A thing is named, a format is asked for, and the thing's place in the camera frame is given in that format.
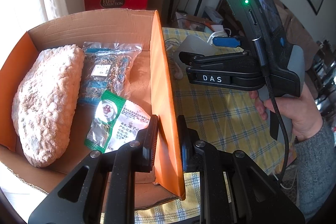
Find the person's right hand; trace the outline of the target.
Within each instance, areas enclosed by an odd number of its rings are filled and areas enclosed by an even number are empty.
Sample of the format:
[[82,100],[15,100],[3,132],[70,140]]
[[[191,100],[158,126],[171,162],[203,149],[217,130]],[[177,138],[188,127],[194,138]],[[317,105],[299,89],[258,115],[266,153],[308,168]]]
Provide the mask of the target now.
[[299,142],[315,136],[322,128],[323,119],[306,84],[301,97],[279,97],[276,103],[280,114],[292,121],[292,132]]

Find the grey sweater right forearm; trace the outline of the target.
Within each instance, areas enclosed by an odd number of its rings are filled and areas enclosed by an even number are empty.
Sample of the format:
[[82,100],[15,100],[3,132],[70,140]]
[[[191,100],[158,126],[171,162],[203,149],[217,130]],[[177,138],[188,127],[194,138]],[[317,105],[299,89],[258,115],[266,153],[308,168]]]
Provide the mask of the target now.
[[324,122],[305,141],[295,141],[299,209],[308,221],[319,211],[335,187],[334,133]]

